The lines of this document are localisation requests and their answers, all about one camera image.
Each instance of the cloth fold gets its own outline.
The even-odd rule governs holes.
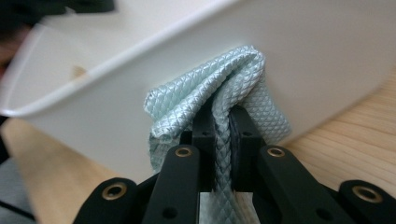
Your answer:
[[[265,57],[252,46],[230,50],[149,92],[145,111],[154,123],[149,153],[154,172],[160,172],[167,150],[206,100],[214,95],[212,114],[216,130],[216,192],[201,193],[200,223],[258,223],[251,195],[231,190],[229,111],[243,106],[267,144],[290,133],[285,116],[265,87]]]

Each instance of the wooden table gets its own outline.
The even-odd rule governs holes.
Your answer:
[[[117,176],[22,120],[9,120],[3,135],[39,223],[71,223],[93,189]],[[362,179],[396,197],[396,71],[378,92],[286,147],[326,186]]]

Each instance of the textured fabric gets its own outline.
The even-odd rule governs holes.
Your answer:
[[[201,193],[200,223],[258,223],[251,194],[231,190],[229,112],[242,105],[264,140],[275,144],[290,132],[265,87],[264,56],[251,46],[233,49],[148,94],[144,104],[154,123],[149,153],[159,172],[167,150],[178,144],[195,114],[215,93],[212,113],[216,130],[216,192]]]

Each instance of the white container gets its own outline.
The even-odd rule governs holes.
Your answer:
[[[396,1],[135,0],[118,11],[50,17],[1,86],[1,112],[140,182],[151,175],[149,89],[245,44],[305,133],[382,83],[396,64]],[[86,75],[71,79],[74,67]]]

